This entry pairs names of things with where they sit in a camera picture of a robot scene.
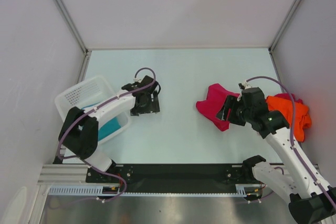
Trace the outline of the white plastic laundry basket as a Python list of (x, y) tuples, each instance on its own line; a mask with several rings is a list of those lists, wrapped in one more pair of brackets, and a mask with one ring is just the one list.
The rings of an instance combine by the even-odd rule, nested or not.
[[(76, 106), (84, 109), (87, 106), (90, 107), (94, 104), (99, 104), (115, 95), (116, 92), (103, 76), (95, 76), (57, 95), (55, 105), (61, 119), (64, 121), (71, 108)], [(125, 131), (131, 124), (130, 116), (126, 111), (122, 112), (117, 119), (121, 123), (122, 128), (117, 131), (115, 136)]]

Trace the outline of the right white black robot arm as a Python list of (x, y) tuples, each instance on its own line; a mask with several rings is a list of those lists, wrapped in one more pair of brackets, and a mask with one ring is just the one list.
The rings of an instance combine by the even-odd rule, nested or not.
[(245, 181), (258, 180), (268, 186), (288, 205), (296, 223), (317, 223), (335, 216), (335, 188), (308, 159), (283, 114), (268, 109), (260, 88), (245, 86), (238, 97), (228, 95), (216, 116), (240, 126), (249, 123), (288, 172), (284, 175), (261, 156), (253, 156), (243, 162)]

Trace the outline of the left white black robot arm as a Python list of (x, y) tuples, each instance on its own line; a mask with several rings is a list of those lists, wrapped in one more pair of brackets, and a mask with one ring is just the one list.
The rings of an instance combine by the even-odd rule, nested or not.
[(116, 163), (98, 150), (98, 144), (117, 131), (110, 122), (120, 114), (127, 111), (131, 116), (158, 113), (160, 92), (161, 86), (156, 78), (144, 76), (125, 84), (119, 92), (103, 101), (73, 106), (61, 128), (59, 145), (69, 149), (74, 158), (98, 169), (97, 174), (103, 181), (112, 181), (116, 175)]

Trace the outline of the magenta t shirt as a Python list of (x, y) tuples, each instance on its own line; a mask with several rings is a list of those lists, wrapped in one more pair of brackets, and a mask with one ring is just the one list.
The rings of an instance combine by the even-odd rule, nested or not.
[(229, 122), (221, 121), (216, 117), (216, 115), (223, 107), (228, 95), (232, 95), (234, 97), (239, 96), (238, 93), (226, 90), (219, 83), (212, 84), (208, 87), (206, 99), (204, 101), (197, 101), (195, 105), (197, 111), (202, 116), (213, 122), (213, 124), (222, 132), (229, 129)]

